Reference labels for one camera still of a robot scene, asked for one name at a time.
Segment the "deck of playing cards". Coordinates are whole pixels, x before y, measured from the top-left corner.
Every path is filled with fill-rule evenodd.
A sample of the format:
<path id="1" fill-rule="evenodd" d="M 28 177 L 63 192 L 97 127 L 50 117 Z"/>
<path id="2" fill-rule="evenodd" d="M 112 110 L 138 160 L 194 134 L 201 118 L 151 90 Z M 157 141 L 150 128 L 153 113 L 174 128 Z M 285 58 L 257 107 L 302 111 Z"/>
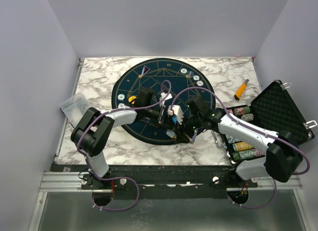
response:
<path id="1" fill-rule="evenodd" d="M 172 130 L 167 130 L 166 135 L 169 136 L 172 139 L 176 139 L 176 133 Z"/>

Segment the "blue playing card box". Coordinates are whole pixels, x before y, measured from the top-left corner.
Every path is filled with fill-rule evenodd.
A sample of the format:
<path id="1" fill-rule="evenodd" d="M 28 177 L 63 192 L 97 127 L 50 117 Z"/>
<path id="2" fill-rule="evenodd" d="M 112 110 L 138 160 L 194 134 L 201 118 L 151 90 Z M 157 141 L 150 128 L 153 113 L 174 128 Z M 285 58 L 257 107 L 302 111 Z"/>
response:
<path id="1" fill-rule="evenodd" d="M 191 144 L 193 144 L 193 143 L 195 142 L 195 139 L 196 139 L 196 137 L 197 137 L 197 133 L 198 133 L 198 130 L 195 129 L 195 130 L 194 130 L 194 133 L 193 133 L 193 136 L 189 138 L 189 142 L 190 142 Z"/>

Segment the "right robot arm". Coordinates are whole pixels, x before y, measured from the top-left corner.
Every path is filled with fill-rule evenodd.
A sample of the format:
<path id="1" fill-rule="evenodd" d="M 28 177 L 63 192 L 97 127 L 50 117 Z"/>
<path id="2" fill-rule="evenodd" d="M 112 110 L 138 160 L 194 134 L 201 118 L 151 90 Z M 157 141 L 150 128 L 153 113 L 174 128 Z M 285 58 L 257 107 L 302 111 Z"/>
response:
<path id="1" fill-rule="evenodd" d="M 270 131 L 227 114 L 224 109 L 212 110 L 200 96 L 188 99 L 186 105 L 191 117 L 184 120 L 185 128 L 202 127 L 230 135 L 261 152 L 262 157 L 239 162 L 235 171 L 229 174 L 229 183 L 234 187 L 242 186 L 249 179 L 266 176 L 285 183 L 303 160 L 291 132 Z"/>

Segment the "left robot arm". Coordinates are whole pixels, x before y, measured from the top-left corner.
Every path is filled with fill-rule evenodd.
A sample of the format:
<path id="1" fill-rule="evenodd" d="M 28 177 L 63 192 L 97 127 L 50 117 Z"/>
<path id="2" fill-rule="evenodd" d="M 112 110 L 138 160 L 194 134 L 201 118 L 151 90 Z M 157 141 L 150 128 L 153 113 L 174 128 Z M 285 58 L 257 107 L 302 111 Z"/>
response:
<path id="1" fill-rule="evenodd" d="M 94 175 L 93 183 L 98 188 L 104 189 L 110 184 L 110 176 L 107 174 L 109 165 L 103 155 L 103 149 L 112 129 L 134 123 L 139 114 L 160 105 L 170 95 L 171 87 L 158 102 L 151 104 L 153 91 L 144 88 L 132 105 L 123 105 L 104 113 L 94 107 L 87 109 L 74 128 L 71 141 L 84 156 L 88 170 Z"/>

